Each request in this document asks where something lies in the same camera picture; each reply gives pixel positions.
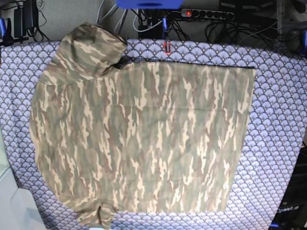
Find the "camouflage T-shirt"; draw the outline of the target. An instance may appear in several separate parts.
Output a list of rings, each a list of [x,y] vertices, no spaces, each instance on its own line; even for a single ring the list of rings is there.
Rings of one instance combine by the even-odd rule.
[[[83,23],[35,86],[37,167],[80,224],[118,211],[225,211],[243,150],[256,71],[178,62],[118,67],[123,40]]]

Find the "red and black clamp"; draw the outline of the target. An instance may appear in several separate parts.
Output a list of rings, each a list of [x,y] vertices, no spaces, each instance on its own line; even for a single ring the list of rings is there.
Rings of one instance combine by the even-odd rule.
[[[166,54],[170,54],[171,53],[171,42],[169,40],[165,40],[163,48]]]

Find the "black power strip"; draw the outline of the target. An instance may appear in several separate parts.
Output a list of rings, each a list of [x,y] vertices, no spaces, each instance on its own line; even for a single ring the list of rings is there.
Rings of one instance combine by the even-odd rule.
[[[182,17],[186,18],[227,20],[227,21],[235,20],[235,14],[226,11],[182,9],[180,13]]]

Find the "purple fan-pattern tablecloth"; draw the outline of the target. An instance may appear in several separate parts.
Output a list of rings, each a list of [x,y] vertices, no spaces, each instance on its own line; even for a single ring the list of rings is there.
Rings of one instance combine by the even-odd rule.
[[[266,230],[285,194],[307,128],[307,61],[243,46],[173,41],[171,54],[161,40],[129,39],[124,57],[251,67],[256,70],[249,124],[224,212],[198,214],[118,213],[111,227],[121,230]],[[50,230],[80,230],[75,213],[45,185],[29,134],[32,95],[58,41],[0,50],[2,146],[19,188],[32,193]]]

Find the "black power adapter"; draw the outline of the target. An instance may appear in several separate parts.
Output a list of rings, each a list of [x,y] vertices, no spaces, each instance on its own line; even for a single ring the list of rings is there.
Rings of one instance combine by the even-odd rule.
[[[14,10],[14,36],[22,38],[34,37],[38,28],[38,8],[36,0],[17,1]]]

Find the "light grey plastic furniture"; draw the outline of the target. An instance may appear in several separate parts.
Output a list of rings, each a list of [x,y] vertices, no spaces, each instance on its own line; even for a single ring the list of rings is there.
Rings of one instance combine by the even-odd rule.
[[[32,194],[17,186],[0,138],[0,228],[2,230],[45,230]]]

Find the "black OpenArm base box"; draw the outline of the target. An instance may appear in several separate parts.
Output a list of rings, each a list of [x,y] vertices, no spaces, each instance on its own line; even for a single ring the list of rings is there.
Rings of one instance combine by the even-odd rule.
[[[305,230],[307,228],[307,149],[300,150],[298,159],[271,230]]]

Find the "blue mount bracket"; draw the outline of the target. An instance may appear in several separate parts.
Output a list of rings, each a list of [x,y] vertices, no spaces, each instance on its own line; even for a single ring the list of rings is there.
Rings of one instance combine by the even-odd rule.
[[[178,9],[183,0],[116,0],[123,9]]]

